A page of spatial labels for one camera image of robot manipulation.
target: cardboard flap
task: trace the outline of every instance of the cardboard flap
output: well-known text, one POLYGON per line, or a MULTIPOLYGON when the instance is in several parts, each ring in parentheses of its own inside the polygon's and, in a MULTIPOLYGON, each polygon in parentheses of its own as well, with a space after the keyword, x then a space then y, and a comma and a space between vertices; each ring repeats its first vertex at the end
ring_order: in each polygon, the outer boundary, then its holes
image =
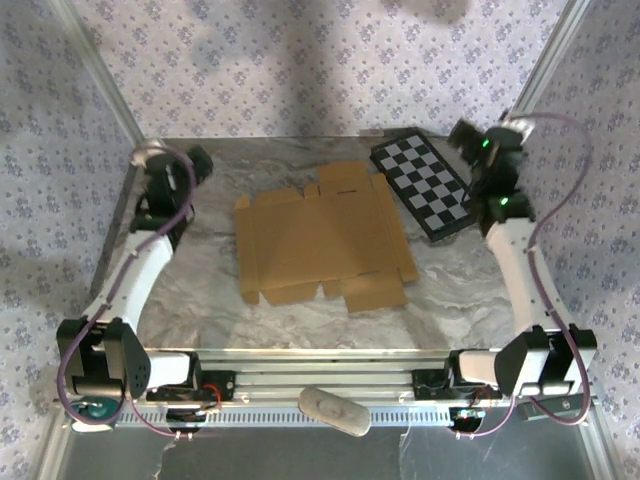
POLYGON ((257 305, 260 301, 260 284, 249 205, 248 195, 243 195, 236 202, 236 250, 240 270, 240 295, 248 304, 257 305))
POLYGON ((341 282, 349 313, 406 305, 407 296, 398 274, 372 273, 341 282))
POLYGON ((302 195, 300 195, 298 190, 295 188, 283 188, 282 190, 258 193, 254 205, 263 207, 265 205, 276 205, 278 203, 295 202, 298 200, 302 200, 302 195))
POLYGON ((306 187, 304 187, 304 198, 316 198, 320 195, 320 191, 318 190, 318 185, 315 183, 310 183, 306 187))
POLYGON ((338 162, 318 167, 319 183, 333 182, 336 180, 368 177, 367 164, 364 162, 338 162))
POLYGON ((286 305, 288 303, 313 300, 317 291, 318 282, 311 282, 265 290, 262 294, 270 305, 286 305))
POLYGON ((319 182, 263 192, 235 206, 240 293, 256 304, 344 296, 349 312, 404 305, 418 272, 391 191, 364 162, 318 168, 319 182))
POLYGON ((339 297, 342 295, 340 280, 326 280, 322 282, 322 290, 325 297, 339 297))
POLYGON ((349 194, 371 190, 371 180, 369 177, 345 178, 322 182, 320 184, 320 195, 349 194))
POLYGON ((382 209, 382 216, 386 221, 389 237, 393 243, 393 250, 396 261, 398 262, 400 277, 404 282, 417 280, 420 278, 420 275, 411 256, 411 249, 409 248, 407 237, 404 234, 402 220, 400 220, 398 210, 393 204, 393 197, 391 196, 387 179, 383 174, 379 173, 371 177, 371 183, 376 192, 378 204, 382 209))

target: chessboard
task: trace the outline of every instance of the chessboard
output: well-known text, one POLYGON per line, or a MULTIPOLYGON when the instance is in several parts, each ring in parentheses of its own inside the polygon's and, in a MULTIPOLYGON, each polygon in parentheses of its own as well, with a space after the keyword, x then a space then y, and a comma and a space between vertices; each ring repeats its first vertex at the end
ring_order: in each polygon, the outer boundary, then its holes
POLYGON ((474 223, 467 185, 421 132, 373 147, 371 160, 432 242, 474 223))

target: wall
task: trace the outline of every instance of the wall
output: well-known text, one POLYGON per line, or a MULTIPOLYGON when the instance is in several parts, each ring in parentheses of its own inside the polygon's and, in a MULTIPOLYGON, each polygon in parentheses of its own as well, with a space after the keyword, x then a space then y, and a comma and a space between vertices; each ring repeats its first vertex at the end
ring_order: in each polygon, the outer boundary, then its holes
POLYGON ((143 132, 492 124, 565 0, 74 0, 143 132))
MULTIPOLYGON (((629 478, 640 478, 640 3, 595 2, 537 106, 593 135, 584 187, 544 236, 544 251, 576 321, 593 328, 591 368, 629 478)), ((525 185, 546 212, 573 185, 581 137, 548 125, 529 142, 525 185)))
POLYGON ((129 142, 43 0, 0 2, 0 478, 55 397, 55 330, 89 300, 129 142))

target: marble surface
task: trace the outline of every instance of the marble surface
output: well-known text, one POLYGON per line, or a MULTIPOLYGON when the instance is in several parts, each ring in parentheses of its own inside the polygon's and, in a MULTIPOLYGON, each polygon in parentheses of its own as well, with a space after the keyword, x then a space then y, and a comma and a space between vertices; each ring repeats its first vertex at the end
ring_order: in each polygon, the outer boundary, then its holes
MULTIPOLYGON (((423 348, 501 347, 513 335, 504 281, 475 226, 436 244, 396 198, 420 280, 407 284, 409 304, 349 315, 342 298, 318 289, 311 302, 249 306, 240 297, 233 206, 243 193, 298 187, 316 180, 322 163, 363 159, 378 138, 202 140, 215 173, 196 193, 195 222, 159 276, 142 312, 147 347, 191 348, 423 348)), ((194 142, 171 141, 188 148, 194 142)), ((434 140, 438 148, 446 148, 434 140)), ((453 152, 445 157, 468 178, 453 152)), ((123 230, 140 193, 138 172, 123 230)))

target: cable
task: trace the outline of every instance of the cable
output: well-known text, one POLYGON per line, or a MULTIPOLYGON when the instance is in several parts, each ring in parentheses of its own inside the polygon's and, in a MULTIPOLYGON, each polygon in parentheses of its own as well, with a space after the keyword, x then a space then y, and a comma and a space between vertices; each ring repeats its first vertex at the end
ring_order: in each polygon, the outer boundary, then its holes
POLYGON ((175 438, 176 437, 175 433, 166 432, 164 430, 161 430, 160 428, 156 427, 151 422, 149 422, 146 418, 144 418, 144 416, 138 410, 138 407, 136 407, 136 403, 134 401, 131 401, 131 409, 133 410, 133 413, 135 414, 135 416, 138 417, 138 420, 140 420, 142 423, 144 423, 145 426, 149 430, 151 430, 153 433, 157 433, 158 435, 162 435, 163 437, 171 437, 171 438, 175 438))
POLYGON ((454 430, 453 432, 456 434, 456 436, 469 437, 469 438, 486 437, 487 435, 491 435, 492 433, 495 433, 498 430, 500 430, 504 426, 504 424, 509 421, 509 418, 511 418, 511 414, 513 413, 513 409, 515 408, 515 406, 516 406, 516 397, 515 395, 513 395, 511 397, 511 403, 509 404, 509 409, 507 410, 507 413, 505 414, 504 418, 500 421, 500 423, 498 423, 495 427, 491 427, 489 430, 485 430, 484 432, 473 432, 473 433, 461 432, 460 430, 454 430))
POLYGON ((527 251, 528 251, 527 259, 528 259, 528 262, 529 262, 529 268, 531 268, 531 274, 533 276, 533 281, 534 281, 534 283, 536 285, 536 288, 538 289, 538 293, 540 294, 540 297, 542 298, 542 301, 544 303, 545 308, 547 309, 547 311, 551 315, 551 318, 554 320, 554 322, 556 323, 558 328, 560 328, 560 331, 564 335, 564 337, 565 337, 565 339, 567 341, 567 345, 569 346, 569 349, 571 350, 571 353, 573 354, 573 357, 576 359, 576 364, 578 366, 578 371, 580 372, 580 379, 581 379, 582 385, 583 385, 583 387, 582 387, 583 388, 583 391, 582 391, 582 408, 580 409, 580 413, 575 418, 559 417, 559 416, 555 415, 553 412, 551 412, 550 410, 548 410, 546 407, 541 405, 540 402, 538 400, 536 400, 535 398, 533 398, 533 397, 531 398, 531 403, 533 403, 543 413, 545 413, 549 418, 551 418, 553 421, 555 421, 557 423, 560 423, 562 425, 569 425, 569 426, 578 425, 578 424, 582 423, 587 418, 587 415, 589 415, 589 409, 591 407, 591 388, 589 386, 589 376, 587 375, 587 368, 586 368, 586 366, 584 364, 584 361, 582 360, 582 356, 580 355, 580 350, 579 350, 578 346, 576 345, 575 340, 571 336, 571 332, 569 332, 569 329, 567 328, 565 323, 560 318, 560 315, 558 315, 558 313, 555 311, 553 303, 552 303, 551 299, 549 298, 549 295, 548 295, 547 291, 544 288, 544 284, 542 283, 542 279, 540 278, 540 274, 538 272, 538 267, 536 265, 535 253, 538 250, 538 248, 536 246, 536 239, 538 237, 538 233, 540 232, 542 226, 545 223, 547 223, 551 217, 553 217, 556 213, 558 213, 558 211, 567 204, 567 202, 576 194, 576 192, 578 191, 578 188, 580 188, 580 185, 582 185, 582 182, 584 181, 585 177, 587 176, 587 173, 588 173, 589 168, 591 167, 591 163, 593 161, 593 158, 592 158, 593 142, 591 140, 591 135, 589 134, 588 130, 584 127, 584 125, 582 125, 577 120, 575 120, 575 119, 573 119, 571 117, 568 117, 566 115, 562 115, 562 114, 559 114, 559 113, 530 113, 530 114, 527 114, 527 115, 516 115, 516 116, 510 117, 510 118, 514 119, 514 120, 517 120, 517 119, 536 119, 536 118, 538 118, 538 119, 543 119, 543 120, 562 121, 565 124, 570 125, 570 126, 576 128, 576 129, 578 129, 578 131, 580 131, 582 133, 582 135, 584 136, 584 140, 585 140, 585 147, 587 149, 587 155, 586 155, 584 164, 582 166, 582 170, 580 172, 580 175, 578 175, 578 178, 576 179, 575 184, 573 185, 573 187, 571 188, 569 193, 554 208, 552 208, 549 211, 549 213, 547 213, 542 218, 542 220, 540 222, 538 222, 538 224, 536 225, 536 227, 533 230, 533 233, 531 234, 531 237, 529 237, 529 243, 527 245, 527 251))
POLYGON ((122 411, 122 408, 125 402, 125 396, 124 396, 124 392, 122 392, 122 398, 120 399, 120 403, 118 404, 116 411, 112 415, 110 415, 108 418, 98 420, 98 419, 88 418, 77 413, 73 409, 73 405, 71 404, 69 398, 67 397, 67 394, 64 389, 65 372, 67 371, 69 362, 71 361, 71 357, 80 346, 80 343, 82 342, 82 340, 84 340, 84 338, 89 334, 91 329, 98 323, 98 320, 102 318, 102 315, 110 308, 111 301, 115 298, 116 294, 118 293, 118 289, 120 288, 125 275, 127 274, 129 268, 131 267, 133 262, 136 260, 136 258, 138 258, 139 253, 145 248, 147 248, 151 243, 155 242, 159 238, 166 235, 173 227, 175 227, 178 224, 178 222, 180 222, 183 218, 187 216, 189 209, 191 208, 191 200, 193 198, 193 193, 196 189, 196 176, 193 169, 193 164, 191 162, 191 159, 185 153, 168 146, 145 145, 145 146, 139 146, 135 148, 133 152, 131 152, 131 156, 133 158, 134 155, 138 153, 147 152, 148 150, 161 151, 163 153, 171 155, 172 157, 174 157, 175 159, 179 160, 184 164, 185 169, 187 170, 187 174, 189 176, 189 192, 187 194, 187 198, 185 199, 183 204, 180 206, 180 209, 176 212, 176 214, 167 223, 162 225, 162 227, 160 227, 153 235, 150 235, 146 240, 140 242, 140 244, 137 247, 135 247, 131 253, 129 253, 124 263, 122 264, 122 268, 120 268, 120 270, 116 274, 115 280, 113 281, 111 289, 107 293, 104 303, 98 307, 98 310, 93 315, 93 317, 91 317, 91 319, 82 328, 82 330, 80 330, 78 335, 71 341, 71 344, 69 345, 67 350, 62 355, 62 358, 60 359, 60 366, 58 367, 58 374, 56 376, 56 389, 58 392, 58 398, 60 399, 60 402, 62 403, 62 406, 64 407, 65 411, 74 420, 85 423, 87 425, 104 425, 104 424, 112 423, 113 421, 115 421, 119 417, 122 411))
POLYGON ((219 407, 220 410, 222 410, 222 393, 220 393, 220 389, 213 383, 205 383, 202 388, 213 390, 216 393, 216 407, 219 407))
POLYGON ((473 396, 473 400, 471 400, 471 404, 469 405, 469 408, 473 408, 475 407, 476 402, 480 402, 480 399, 478 398, 478 394, 482 392, 486 395, 487 400, 489 400, 489 408, 488 410, 491 410, 493 408, 493 405, 491 405, 491 391, 489 390, 489 387, 479 387, 476 389, 476 393, 473 396))

